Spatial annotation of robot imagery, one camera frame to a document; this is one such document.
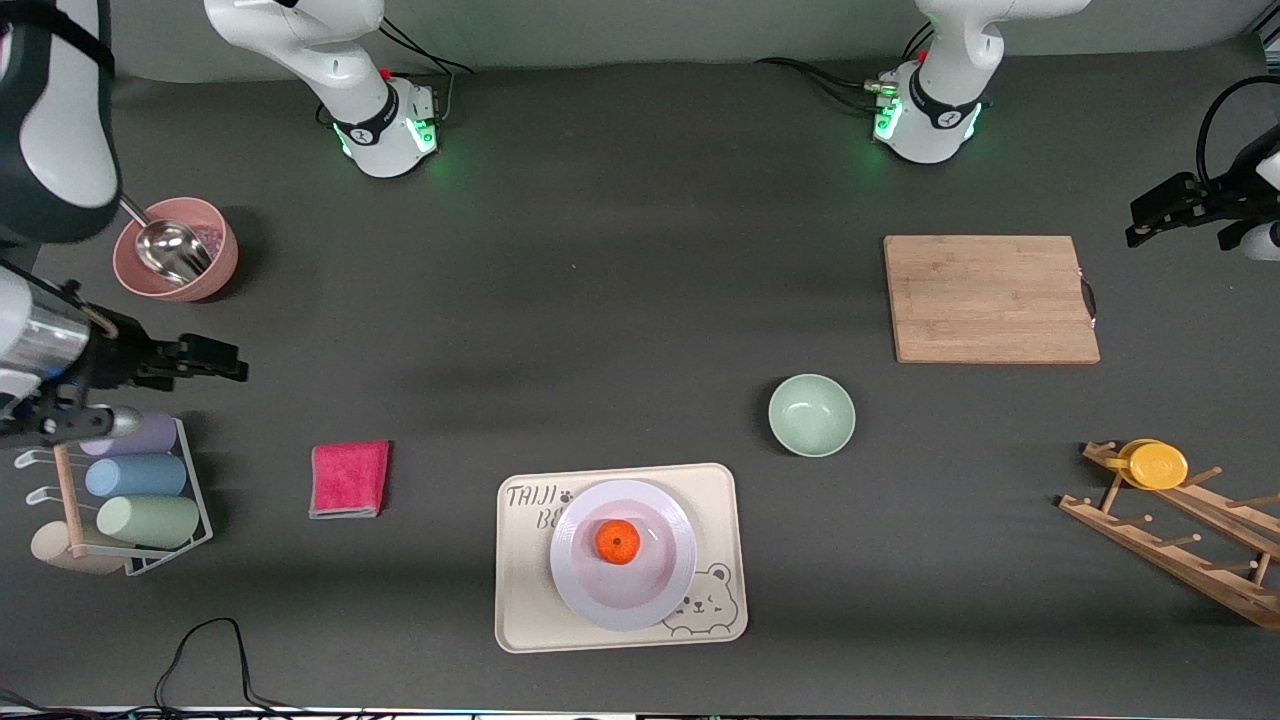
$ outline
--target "cup rack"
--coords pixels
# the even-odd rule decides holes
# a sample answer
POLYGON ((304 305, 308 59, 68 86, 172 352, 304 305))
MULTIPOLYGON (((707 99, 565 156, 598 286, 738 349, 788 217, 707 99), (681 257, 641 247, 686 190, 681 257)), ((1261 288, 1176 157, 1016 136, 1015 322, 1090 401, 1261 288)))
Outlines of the cup rack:
MULTIPOLYGON (((183 464, 187 465, 187 487, 183 488, 182 495, 195 501, 196 509, 200 511, 200 524, 196 527, 196 532, 192 533, 187 542, 174 550, 110 547, 86 543, 83 527, 81 524, 79 507, 92 510, 97 509, 91 505, 81 505, 77 502, 76 478, 72 470, 73 462, 70 460, 70 455, 65 447, 55 447, 52 450, 52 462, 58 468, 58 484, 61 495, 63 512, 67 519, 67 529, 70 536, 72 557, 84 557, 88 555, 125 557, 128 559, 128 562, 124 566, 124 574, 132 578, 159 568, 174 557, 189 552, 193 547, 212 539, 214 527, 212 523, 209 521, 209 509, 205 506, 205 496, 200 488, 200 479, 196 477, 196 466, 191 461, 191 443, 187 439, 187 428, 178 418, 173 418, 173 423, 178 429, 178 455, 182 457, 183 464)), ((14 462, 14 466, 29 468, 36 462, 49 462, 47 460, 35 460, 36 454, 42 452, 46 451, 27 452, 14 462)), ((52 500, 47 492, 45 492, 47 489, 52 488, 40 488, 36 492, 32 492, 28 496, 27 503, 35 505, 41 500, 52 500)))
MULTIPOLYGON (((1084 446, 1083 455, 1103 468, 1106 460, 1117 456, 1112 442, 1105 445, 1091 442, 1084 446)), ((1280 589, 1263 585, 1272 560, 1280 557, 1280 542, 1267 537, 1267 534, 1280 537, 1280 519, 1258 510, 1263 505, 1280 502, 1280 495, 1231 500, 1199 487, 1204 480, 1216 478, 1221 473, 1221 468, 1211 468, 1188 478, 1176 488, 1137 492, 1151 492, 1193 520, 1244 546, 1254 553, 1252 559, 1210 562, 1185 550, 1187 546, 1203 539, 1199 533, 1164 539, 1142 529, 1151 523, 1151 515, 1134 518, 1111 515, 1111 506, 1125 486, 1119 473, 1097 507, 1088 497, 1079 500, 1069 495, 1062 496, 1057 506, 1256 625, 1271 630, 1280 629, 1280 589)))

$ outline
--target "pink towel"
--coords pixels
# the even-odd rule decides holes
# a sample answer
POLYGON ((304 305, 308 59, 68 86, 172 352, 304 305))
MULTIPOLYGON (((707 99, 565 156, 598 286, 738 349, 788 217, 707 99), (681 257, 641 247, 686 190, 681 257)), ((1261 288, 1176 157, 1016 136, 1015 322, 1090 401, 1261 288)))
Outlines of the pink towel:
POLYGON ((387 486, 388 441, 320 445, 311 451, 312 520, 376 518, 387 486))

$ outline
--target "orange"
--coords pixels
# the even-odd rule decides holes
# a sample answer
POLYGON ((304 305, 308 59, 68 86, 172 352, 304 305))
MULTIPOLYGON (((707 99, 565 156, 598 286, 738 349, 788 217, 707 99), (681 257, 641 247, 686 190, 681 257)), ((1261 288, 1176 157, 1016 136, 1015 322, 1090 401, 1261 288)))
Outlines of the orange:
POLYGON ((595 530, 595 553, 600 560, 626 565, 640 552, 640 532, 626 520, 605 520, 595 530))

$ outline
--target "metal ladle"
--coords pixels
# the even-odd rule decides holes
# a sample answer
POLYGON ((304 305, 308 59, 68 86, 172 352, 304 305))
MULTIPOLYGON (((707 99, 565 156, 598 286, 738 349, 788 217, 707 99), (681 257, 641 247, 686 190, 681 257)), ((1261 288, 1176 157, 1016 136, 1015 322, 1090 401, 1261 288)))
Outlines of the metal ladle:
POLYGON ((120 208, 142 225, 134 241, 138 259, 161 278, 182 287, 198 278, 212 264, 209 249, 187 224, 168 219, 152 220, 123 192, 120 208))

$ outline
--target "bear illustration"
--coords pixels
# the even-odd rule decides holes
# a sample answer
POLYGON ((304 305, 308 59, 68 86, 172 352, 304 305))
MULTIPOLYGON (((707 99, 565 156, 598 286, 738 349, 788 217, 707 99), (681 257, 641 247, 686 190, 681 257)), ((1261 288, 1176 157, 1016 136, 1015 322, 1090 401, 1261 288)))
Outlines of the bear illustration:
POLYGON ((689 594, 680 607, 662 621, 671 628, 671 637, 728 634, 737 620, 737 602, 728 589, 728 566, 717 562, 694 573, 689 594))

